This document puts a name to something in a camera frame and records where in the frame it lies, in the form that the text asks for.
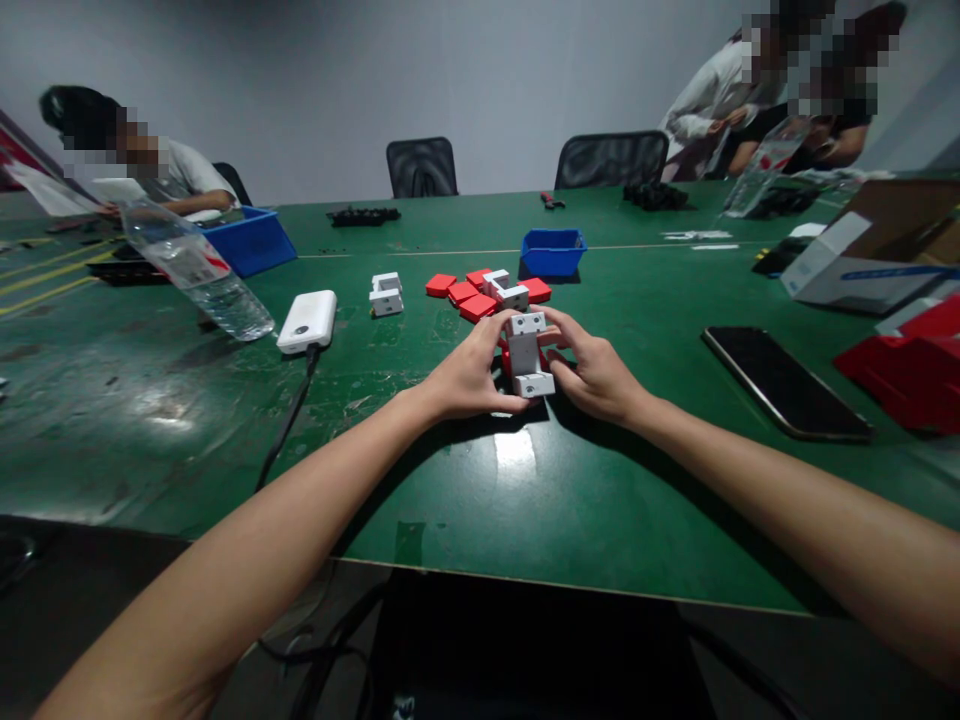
red block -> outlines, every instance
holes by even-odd
[[[492,272],[490,268],[486,270],[477,270],[475,273],[467,273],[467,282],[473,285],[478,291],[483,287],[483,276]]]
[[[904,337],[952,337],[960,335],[960,295],[951,295],[939,305],[905,322]]]
[[[450,302],[454,307],[460,307],[464,300],[469,300],[477,294],[477,289],[467,282],[451,285],[447,289],[447,297],[450,298]]]
[[[430,297],[446,297],[450,286],[457,281],[456,275],[434,275],[427,283],[427,295]]]
[[[493,315],[496,308],[497,303],[493,298],[478,293],[460,304],[460,315],[472,323],[478,323],[480,318]]]
[[[550,286],[547,285],[540,278],[530,278],[529,280],[521,280],[517,285],[523,285],[527,290],[530,291],[530,302],[532,303],[542,303],[550,299],[550,295],[553,294],[553,290],[550,289]]]

cardboard box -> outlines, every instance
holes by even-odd
[[[877,314],[960,286],[960,227],[948,217],[957,203],[953,180],[864,183],[780,279],[794,300]]]

green table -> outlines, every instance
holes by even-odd
[[[516,272],[531,227],[579,227],[590,245],[581,282],[555,286],[552,304],[610,338],[653,392],[960,528],[952,446],[896,426],[830,364],[875,320],[792,302],[778,281],[750,273],[756,251],[798,220],[720,220],[729,187],[691,185],[697,211],[665,213],[624,204],[617,189],[557,193],[568,207],[552,213],[532,192],[397,201],[403,218],[376,229],[334,230],[328,206],[281,208],[300,259],[250,287],[278,321],[302,292],[333,289],[340,306],[274,474],[421,380],[467,335],[472,326],[449,303],[423,293],[432,275]],[[818,203],[802,220],[835,213]],[[696,250],[662,237],[714,228],[734,235],[717,242],[739,248]],[[9,240],[39,229],[20,223],[0,233]],[[81,239],[89,236],[0,256],[0,301],[18,306],[0,309],[0,375],[10,379],[0,407],[0,513],[197,538],[249,497],[303,361],[282,360],[269,337],[245,345],[201,332],[172,287],[111,288],[83,281],[82,266],[63,270],[104,252],[80,251]],[[406,310],[374,320],[370,276],[390,271],[400,273]],[[784,436],[701,342],[707,325],[770,330],[876,425],[874,444]],[[782,611],[832,607],[672,461],[585,422],[562,396],[527,417],[436,428],[383,481],[338,553]]]

white shirt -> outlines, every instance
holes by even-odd
[[[226,190],[233,198],[233,208],[240,207],[230,183],[192,147],[167,140],[167,147],[161,149],[160,156],[161,161],[166,160],[166,167],[161,165],[159,178],[136,178],[154,202],[183,200],[211,190]]]
[[[763,109],[777,99],[780,87],[776,83],[751,86],[742,82],[744,54],[749,45],[742,41],[727,43],[707,60],[684,88],[660,129],[670,138],[667,162],[678,152],[697,140],[707,137],[707,130],[715,120],[723,120],[739,107],[747,108],[746,119],[735,130],[742,130]]]

black shirt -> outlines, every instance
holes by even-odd
[[[737,144],[741,142],[763,142],[763,138],[767,136],[767,133],[786,120],[786,118],[786,103],[783,103],[782,105],[776,105],[769,110],[759,112],[753,119],[752,123],[733,136],[735,142],[737,142]],[[840,133],[842,133],[844,130],[851,130],[855,127],[869,125],[872,119],[873,118],[870,115],[866,114],[837,115],[834,118],[833,129],[830,131],[830,137],[837,139],[840,137]],[[813,168],[814,170],[832,169],[830,165],[817,163],[814,157],[814,151],[810,148],[801,146],[797,152],[794,153],[793,157],[790,159],[790,162],[787,163],[787,166],[783,169],[783,174],[792,175],[795,172],[808,170],[810,168]]]

